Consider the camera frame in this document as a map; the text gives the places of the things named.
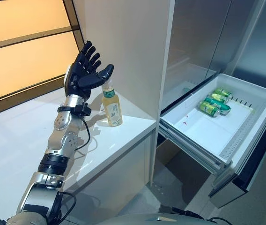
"white shelf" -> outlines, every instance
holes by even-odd
[[[88,102],[93,111],[85,118],[93,138],[80,152],[90,152],[86,157],[81,157],[80,152],[75,154],[64,188],[87,182],[156,127],[155,120],[143,119],[148,115],[121,95],[124,122],[119,127],[108,127],[100,112],[100,93],[100,88],[92,90]],[[0,218],[9,218],[16,212],[44,155],[57,108],[64,101],[64,90],[59,89],[0,113]],[[79,136],[87,140],[85,130]]]

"green can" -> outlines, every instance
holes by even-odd
[[[227,98],[232,98],[232,93],[222,88],[217,88],[213,92],[216,94],[222,95],[224,97],[227,97]]]
[[[212,93],[209,94],[208,96],[211,96],[211,97],[214,98],[215,100],[220,101],[220,102],[222,102],[222,103],[227,103],[227,101],[228,101],[227,97],[224,97],[224,96],[222,96],[222,95],[220,95],[220,94],[216,94],[216,93],[214,93],[214,92],[212,92]]]
[[[200,102],[199,103],[199,109],[205,113],[207,113],[209,116],[217,117],[220,113],[220,110],[218,107],[210,105],[208,102]]]
[[[210,97],[210,96],[207,96],[204,100],[205,102],[208,102],[209,104],[213,105],[213,106],[216,106],[219,108],[219,110],[221,111],[221,114],[222,115],[227,115],[230,111],[231,111],[231,107],[220,102],[220,101],[217,101],[216,99]]]

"silver metal arm segment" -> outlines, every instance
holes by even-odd
[[[80,96],[69,95],[62,106],[75,108],[76,105],[83,103]],[[58,216],[59,211],[57,212],[57,210],[60,210],[60,207],[58,209],[53,208],[53,204],[56,198],[60,198],[57,189],[62,186],[65,178],[64,172],[67,168],[68,159],[73,157],[78,146],[78,134],[82,125],[82,119],[70,111],[58,113],[44,158],[38,171],[33,173],[19,203],[17,214],[30,210],[42,212],[43,215],[52,220]]]

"yellow liquid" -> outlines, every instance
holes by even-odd
[[[123,119],[118,95],[115,94],[113,97],[102,97],[102,103],[106,112],[109,126],[115,127],[122,124]]]

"open drawer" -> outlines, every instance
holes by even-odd
[[[197,109],[208,93],[232,93],[231,111],[216,118]],[[219,74],[160,117],[159,132],[215,175],[238,171],[266,128],[266,88]]]

